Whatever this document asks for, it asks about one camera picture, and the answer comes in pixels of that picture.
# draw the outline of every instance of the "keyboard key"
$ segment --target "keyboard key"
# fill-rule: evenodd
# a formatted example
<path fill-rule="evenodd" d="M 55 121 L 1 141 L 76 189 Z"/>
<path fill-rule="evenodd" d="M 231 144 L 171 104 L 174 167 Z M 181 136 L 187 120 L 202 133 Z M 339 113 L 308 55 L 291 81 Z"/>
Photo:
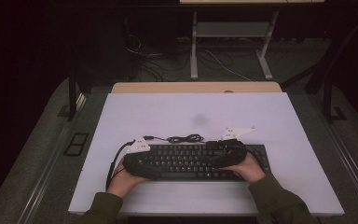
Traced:
<path fill-rule="evenodd" d="M 162 173 L 161 178 L 195 178 L 196 173 Z"/>

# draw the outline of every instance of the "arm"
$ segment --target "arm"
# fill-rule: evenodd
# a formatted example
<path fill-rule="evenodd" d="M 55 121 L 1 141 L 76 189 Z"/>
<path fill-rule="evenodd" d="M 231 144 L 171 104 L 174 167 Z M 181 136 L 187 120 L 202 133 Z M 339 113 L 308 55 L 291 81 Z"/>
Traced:
<path fill-rule="evenodd" d="M 138 184 L 145 182 L 146 179 L 130 175 L 122 164 L 117 166 L 114 171 L 114 178 L 110 182 L 106 192 L 95 194 L 91 208 L 76 224 L 113 224 L 116 223 L 118 211 L 123 204 L 123 198 Z"/>
<path fill-rule="evenodd" d="M 298 196 L 284 189 L 273 175 L 264 174 L 252 154 L 248 153 L 240 164 L 225 169 L 241 175 L 251 183 L 249 190 L 263 217 L 268 217 L 280 224 L 319 223 Z"/>

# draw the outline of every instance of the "person's right hand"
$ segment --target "person's right hand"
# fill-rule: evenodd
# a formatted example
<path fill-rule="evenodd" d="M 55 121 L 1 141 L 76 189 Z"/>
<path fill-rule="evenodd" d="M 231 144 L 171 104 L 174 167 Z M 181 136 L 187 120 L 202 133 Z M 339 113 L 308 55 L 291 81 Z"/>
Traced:
<path fill-rule="evenodd" d="M 249 183 L 254 183 L 266 176 L 263 169 L 258 165 L 257 160 L 251 153 L 247 153 L 245 160 L 237 165 L 222 168 L 223 170 L 233 171 L 236 175 L 241 175 Z"/>

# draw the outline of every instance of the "table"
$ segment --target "table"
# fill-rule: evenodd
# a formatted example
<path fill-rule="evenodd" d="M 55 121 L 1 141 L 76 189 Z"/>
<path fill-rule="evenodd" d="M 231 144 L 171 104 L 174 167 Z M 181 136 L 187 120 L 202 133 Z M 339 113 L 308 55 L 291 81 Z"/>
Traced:
<path fill-rule="evenodd" d="M 273 82 L 118 83 L 107 97 L 69 212 L 90 208 L 94 194 L 104 191 L 118 148 L 133 138 L 199 133 L 210 141 L 226 127 L 255 126 L 239 140 L 266 146 L 272 173 L 283 187 L 300 196 L 315 216 L 342 215 L 296 111 L 278 87 Z M 291 156 L 283 160 L 282 155 Z M 246 183 L 151 181 L 125 198 L 120 215 L 256 216 L 257 210 Z"/>

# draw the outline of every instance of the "white cable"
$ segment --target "white cable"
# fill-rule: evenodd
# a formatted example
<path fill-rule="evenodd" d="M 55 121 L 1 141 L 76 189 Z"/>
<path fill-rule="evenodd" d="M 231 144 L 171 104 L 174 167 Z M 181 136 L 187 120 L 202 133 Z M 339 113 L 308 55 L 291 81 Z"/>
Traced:
<path fill-rule="evenodd" d="M 243 76 L 243 75 L 240 75 L 240 74 L 238 74 L 238 73 L 236 73 L 236 72 L 233 72 L 233 71 L 229 70 L 228 68 L 226 68 L 209 50 L 205 50 L 205 51 L 206 51 L 207 53 L 211 54 L 211 55 L 217 60 L 217 62 L 220 64 L 220 66 L 222 66 L 222 67 L 223 67 L 224 69 L 226 69 L 228 72 L 230 72 L 230 73 L 232 73 L 232 74 L 234 74 L 234 75 L 237 75 L 237 76 L 239 76 L 239 77 L 243 77 L 243 78 L 245 78 L 246 80 L 253 82 L 250 78 L 245 77 L 245 76 Z"/>

